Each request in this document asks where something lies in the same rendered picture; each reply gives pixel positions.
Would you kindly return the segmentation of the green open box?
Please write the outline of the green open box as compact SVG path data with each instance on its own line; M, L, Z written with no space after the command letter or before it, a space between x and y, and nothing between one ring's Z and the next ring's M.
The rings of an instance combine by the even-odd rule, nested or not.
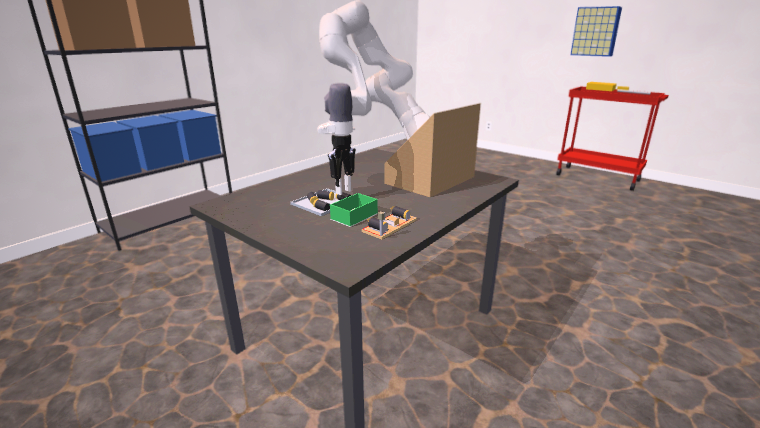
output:
M355 194L330 204L331 220L352 227L378 214L378 199Z

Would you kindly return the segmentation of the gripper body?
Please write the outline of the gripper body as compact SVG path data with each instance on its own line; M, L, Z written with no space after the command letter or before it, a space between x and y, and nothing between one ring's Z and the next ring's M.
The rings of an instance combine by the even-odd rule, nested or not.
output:
M346 158L346 152L345 150L348 149L349 152L351 150L351 135L347 136L335 136L332 135L332 145L333 145L333 151L335 149L335 156L340 159L341 151L344 151L344 157Z

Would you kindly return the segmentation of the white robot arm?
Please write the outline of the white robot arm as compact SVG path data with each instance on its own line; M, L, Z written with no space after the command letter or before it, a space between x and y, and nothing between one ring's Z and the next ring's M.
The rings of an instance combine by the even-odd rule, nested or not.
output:
M318 133L350 135L355 130L352 115L365 116L371 111L372 102L379 102L393 111L408 140L430 116L424 114L411 94L394 92L412 78L412 66L388 53L369 20L369 10L359 0L342 6L321 19L322 54L330 63L353 73L356 91L352 91L345 83L330 85L330 90L324 97L325 111L330 119L329 123L318 127ZM358 55L348 44L347 34L352 35L366 64L382 67L381 71L366 81Z

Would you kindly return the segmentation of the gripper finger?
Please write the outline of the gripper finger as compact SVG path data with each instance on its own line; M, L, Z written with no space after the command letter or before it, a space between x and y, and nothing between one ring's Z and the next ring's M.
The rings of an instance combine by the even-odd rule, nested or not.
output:
M351 176L353 175L352 173L354 173L356 149L351 148L350 152L348 149L346 149L345 152L346 152L346 158L343 158L344 171L346 174L345 175L345 190L350 192L351 191Z
M330 163L330 172L331 177L335 178L335 185L336 185L336 194L342 195L342 180L341 180L341 170L342 170L342 162L344 157L344 151L341 151L340 159L338 159L335 156L335 149L334 151L329 154L329 163Z

